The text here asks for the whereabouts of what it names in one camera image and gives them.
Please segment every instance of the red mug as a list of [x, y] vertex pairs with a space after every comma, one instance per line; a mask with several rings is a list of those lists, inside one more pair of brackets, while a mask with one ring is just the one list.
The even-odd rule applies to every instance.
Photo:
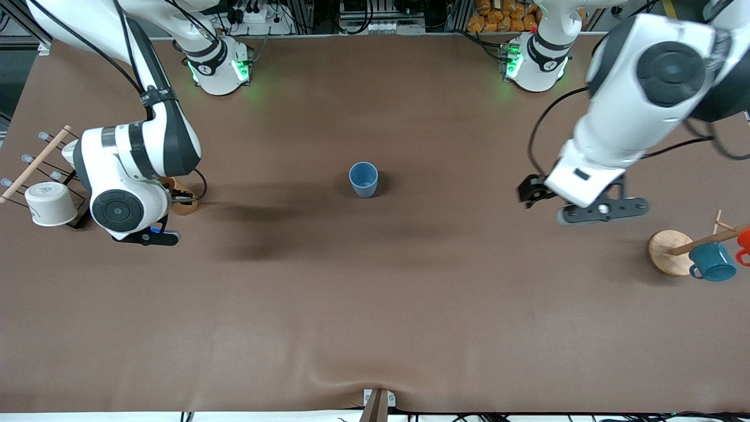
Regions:
[[742, 231], [741, 234], [739, 234], [739, 237], [737, 237], [737, 245], [739, 245], [740, 251], [737, 252], [737, 255], [734, 255], [734, 257], [737, 259], [737, 262], [740, 265], [743, 265], [745, 267], [750, 267], [750, 262], [743, 261], [743, 255], [750, 255], [750, 228], [745, 229]]

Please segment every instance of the wooden base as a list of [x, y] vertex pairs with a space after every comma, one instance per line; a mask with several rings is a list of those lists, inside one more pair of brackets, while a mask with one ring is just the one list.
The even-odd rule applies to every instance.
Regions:
[[668, 276], [683, 277], [690, 275], [690, 261], [688, 254], [679, 256], [670, 255], [667, 252], [677, 246], [687, 245], [693, 239], [687, 234], [676, 230], [664, 230], [651, 236], [648, 244], [649, 258], [656, 268]]
[[[162, 177], [159, 179], [160, 182], [166, 183], [169, 186], [169, 189], [172, 189], [173, 191], [180, 191], [184, 193], [191, 193], [193, 197], [195, 197], [195, 192], [188, 189], [187, 186], [183, 185], [179, 180], [177, 180], [174, 177]], [[188, 216], [195, 212], [195, 209], [198, 207], [198, 201], [194, 200], [193, 202], [188, 203], [173, 203], [172, 208], [169, 209], [171, 213], [175, 213], [178, 216]]]

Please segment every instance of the white cup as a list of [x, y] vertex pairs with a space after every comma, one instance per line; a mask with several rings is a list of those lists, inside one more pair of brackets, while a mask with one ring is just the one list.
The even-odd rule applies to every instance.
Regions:
[[42, 182], [26, 189], [26, 204], [31, 210], [31, 220], [37, 225], [52, 227], [67, 224], [78, 215], [73, 198], [66, 185]]

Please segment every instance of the small wooden object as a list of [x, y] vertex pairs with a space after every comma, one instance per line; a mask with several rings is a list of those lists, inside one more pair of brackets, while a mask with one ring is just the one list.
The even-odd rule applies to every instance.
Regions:
[[649, 258], [659, 271], [668, 276], [689, 276], [693, 261], [690, 261], [687, 254], [672, 255], [670, 252], [692, 241], [687, 234], [676, 230], [659, 231], [649, 239]]
[[716, 231], [718, 231], [718, 229], [719, 229], [719, 220], [722, 219], [722, 215], [721, 214], [722, 214], [721, 210], [716, 211], [716, 218], [713, 219], [713, 231], [711, 232], [711, 234], [716, 234]]
[[5, 192], [3, 192], [2, 196], [0, 196], [0, 203], [5, 203], [8, 201], [8, 199], [11, 198], [11, 195], [16, 193], [18, 188], [21, 187], [21, 185], [28, 179], [29, 176], [31, 176], [32, 173], [34, 173], [34, 170], [39, 167], [39, 164], [42, 164], [42, 161], [44, 161], [45, 158], [62, 142], [63, 139], [65, 139], [65, 135], [69, 133], [69, 131], [72, 128], [68, 125], [65, 125], [62, 130], [47, 144], [47, 146], [42, 149], [42, 152], [37, 155], [37, 158], [34, 158], [34, 161], [32, 161], [28, 167], [21, 173], [18, 178], [16, 178], [16, 181], [13, 182], [12, 185], [8, 186], [7, 189], [5, 189]]
[[[745, 229], [750, 228], [750, 224], [733, 227], [722, 223], [719, 221], [722, 217], [721, 214], [721, 210], [716, 213], [711, 236], [706, 236], [703, 239], [694, 241], [688, 235], [675, 230], [659, 231], [651, 236], [648, 242], [648, 253], [656, 268], [669, 276], [688, 276], [690, 275], [690, 266], [693, 264], [688, 256], [691, 250], [706, 243], [721, 243], [734, 239]], [[727, 230], [716, 233], [719, 227]]]
[[[184, 193], [190, 193], [195, 197], [195, 192], [188, 189], [187, 186], [183, 185], [182, 182], [177, 180], [174, 177], [162, 177], [159, 179], [159, 182], [165, 183], [167, 186], [169, 186], [169, 189], [172, 191], [180, 191]], [[186, 202], [186, 203], [173, 203], [172, 208], [170, 209], [171, 213], [175, 213], [178, 216], [189, 216], [190, 214], [195, 212], [195, 209], [198, 207], [198, 201], [194, 200], [193, 202]]]

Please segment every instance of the blue mug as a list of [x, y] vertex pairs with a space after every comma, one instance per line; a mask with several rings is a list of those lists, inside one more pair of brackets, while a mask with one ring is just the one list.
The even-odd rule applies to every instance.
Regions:
[[725, 282], [737, 274], [727, 247], [721, 243], [704, 243], [693, 248], [688, 255], [695, 262], [690, 275], [699, 280]]

